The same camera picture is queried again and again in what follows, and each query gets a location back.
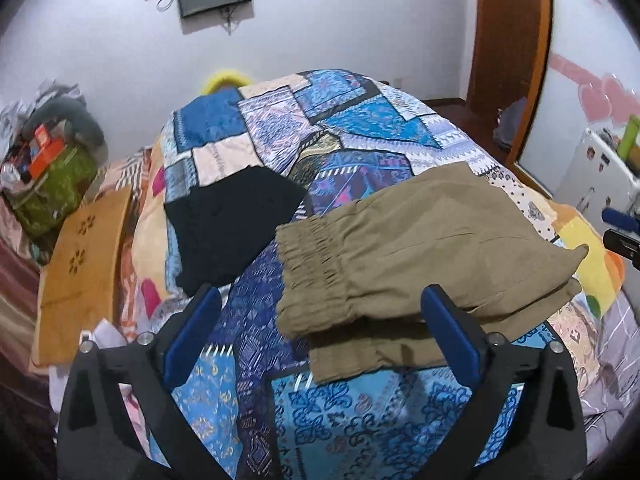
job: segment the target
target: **wooden door frame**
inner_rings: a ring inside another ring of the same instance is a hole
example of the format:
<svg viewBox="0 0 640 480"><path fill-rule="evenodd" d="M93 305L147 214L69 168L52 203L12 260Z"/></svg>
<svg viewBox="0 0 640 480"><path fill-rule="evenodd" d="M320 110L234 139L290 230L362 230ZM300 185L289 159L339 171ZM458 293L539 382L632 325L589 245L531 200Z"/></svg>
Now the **wooden door frame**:
<svg viewBox="0 0 640 480"><path fill-rule="evenodd" d="M482 0L478 0L478 18L476 19L476 44L474 47L474 57L471 65L471 76L469 78L468 93L471 93L472 87L475 84L476 78L476 60L478 56L478 46L481 44L480 39L482 35ZM511 151L507 156L506 167L513 171L518 179L529 187L532 187L544 195L549 196L549 193L543 189L531 176L525 173L522 168L517 164L520 153L524 149L524 143L529 135L529 130L533 124L536 109L538 108L538 102L540 100L540 94L542 93L542 85L545 79L546 64L549 54L549 46L551 44L551 26L553 16L553 0L540 0L540 23L538 25L538 46L536 48L536 58L533 65L533 73L531 76L531 84L529 86L529 92L527 93L527 102L520 119L520 124L516 131L516 135L511 145Z"/></svg>

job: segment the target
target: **blue handle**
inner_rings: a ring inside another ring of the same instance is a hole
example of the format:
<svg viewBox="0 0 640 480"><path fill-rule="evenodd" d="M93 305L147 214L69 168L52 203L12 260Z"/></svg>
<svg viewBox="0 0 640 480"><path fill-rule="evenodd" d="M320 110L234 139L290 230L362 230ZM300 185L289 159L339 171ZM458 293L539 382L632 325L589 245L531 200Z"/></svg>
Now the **blue handle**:
<svg viewBox="0 0 640 480"><path fill-rule="evenodd" d="M420 309L456 380L475 388L484 373L484 330L470 314L461 311L440 285L425 288Z"/></svg>
<svg viewBox="0 0 640 480"><path fill-rule="evenodd" d="M619 229L640 234L640 224L638 220L616 209L610 207L604 208L602 210L602 221Z"/></svg>
<svg viewBox="0 0 640 480"><path fill-rule="evenodd" d="M189 378L221 312L222 297L218 288L212 286L197 303L191 317L164 354L162 384L165 389L170 391Z"/></svg>

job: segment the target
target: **wooden board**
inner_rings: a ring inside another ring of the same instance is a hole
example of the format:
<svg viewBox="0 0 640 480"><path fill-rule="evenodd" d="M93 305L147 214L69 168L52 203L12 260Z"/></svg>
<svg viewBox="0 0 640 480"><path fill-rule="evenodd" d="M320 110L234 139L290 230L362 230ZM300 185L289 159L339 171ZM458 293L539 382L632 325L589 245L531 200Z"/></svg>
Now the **wooden board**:
<svg viewBox="0 0 640 480"><path fill-rule="evenodd" d="M47 267L42 291L39 365L70 363L81 330L116 317L116 272L131 187L70 215Z"/></svg>

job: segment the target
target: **blue patterned blanket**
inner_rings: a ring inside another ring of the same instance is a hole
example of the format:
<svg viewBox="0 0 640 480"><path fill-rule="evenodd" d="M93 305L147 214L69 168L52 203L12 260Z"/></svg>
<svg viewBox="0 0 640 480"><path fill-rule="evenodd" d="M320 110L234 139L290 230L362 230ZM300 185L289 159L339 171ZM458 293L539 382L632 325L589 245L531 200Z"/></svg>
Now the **blue patterned blanket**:
<svg viewBox="0 0 640 480"><path fill-rule="evenodd" d="M161 145L167 201L263 164L308 190L292 221L433 166L464 160L478 175L497 167L422 102L343 70L199 97L173 114ZM166 287L179 296L180 254L170 224L167 230ZM231 286L209 345L174 390L187 420L234 478L411 478L455 423L469 390L447 367L316 386L305 341L289 341L276 327L283 287L272 242ZM518 343L542 347L555 337L545 323ZM514 385L480 463L497 454L518 400ZM152 456L162 460L154 444Z"/></svg>

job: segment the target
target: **khaki pants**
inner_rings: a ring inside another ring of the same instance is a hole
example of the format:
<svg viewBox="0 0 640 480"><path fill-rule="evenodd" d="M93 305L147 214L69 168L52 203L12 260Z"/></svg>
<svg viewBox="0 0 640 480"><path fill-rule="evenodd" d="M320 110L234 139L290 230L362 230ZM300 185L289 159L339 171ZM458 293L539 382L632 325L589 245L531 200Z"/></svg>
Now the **khaki pants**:
<svg viewBox="0 0 640 480"><path fill-rule="evenodd" d="M432 283L486 331L520 337L580 291L572 274L588 252L543 240L464 162L280 226L276 240L285 285L278 328L306 336L316 382L441 363L420 318Z"/></svg>

